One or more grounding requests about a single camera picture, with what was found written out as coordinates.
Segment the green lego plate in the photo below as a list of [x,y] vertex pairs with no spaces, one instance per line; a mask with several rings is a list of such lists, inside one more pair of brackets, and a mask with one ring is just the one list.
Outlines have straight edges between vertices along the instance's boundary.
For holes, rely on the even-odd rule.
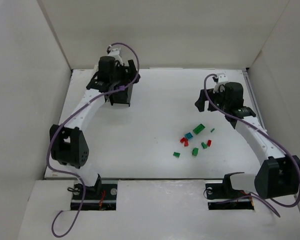
[[206,127],[200,123],[198,126],[196,126],[194,129],[193,129],[193,133],[195,135],[198,135],[199,133],[201,133]]

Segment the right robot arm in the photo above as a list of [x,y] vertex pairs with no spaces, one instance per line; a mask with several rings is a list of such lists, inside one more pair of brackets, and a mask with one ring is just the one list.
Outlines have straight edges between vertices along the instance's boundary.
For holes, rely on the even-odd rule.
[[244,89],[237,82],[218,83],[202,89],[195,106],[200,112],[221,110],[231,126],[246,140],[260,163],[257,174],[229,173],[224,176],[226,190],[255,192],[263,199],[295,195],[300,190],[300,159],[289,156],[260,125],[254,111],[244,105]]

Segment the teal square lego brick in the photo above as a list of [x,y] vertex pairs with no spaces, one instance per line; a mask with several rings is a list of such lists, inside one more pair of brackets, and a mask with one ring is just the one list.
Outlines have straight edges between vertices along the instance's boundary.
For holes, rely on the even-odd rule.
[[189,140],[193,139],[194,136],[192,135],[191,132],[188,132],[184,135],[184,137],[189,141]]

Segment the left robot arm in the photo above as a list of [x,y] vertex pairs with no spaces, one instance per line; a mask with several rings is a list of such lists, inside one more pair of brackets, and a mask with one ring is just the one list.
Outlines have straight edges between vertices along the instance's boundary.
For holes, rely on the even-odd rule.
[[133,85],[140,80],[137,63],[124,63],[118,53],[100,57],[79,104],[63,123],[50,127],[48,156],[66,166],[65,174],[83,180],[92,187],[98,175],[87,163],[90,149],[85,131],[97,110],[105,103],[130,105]]

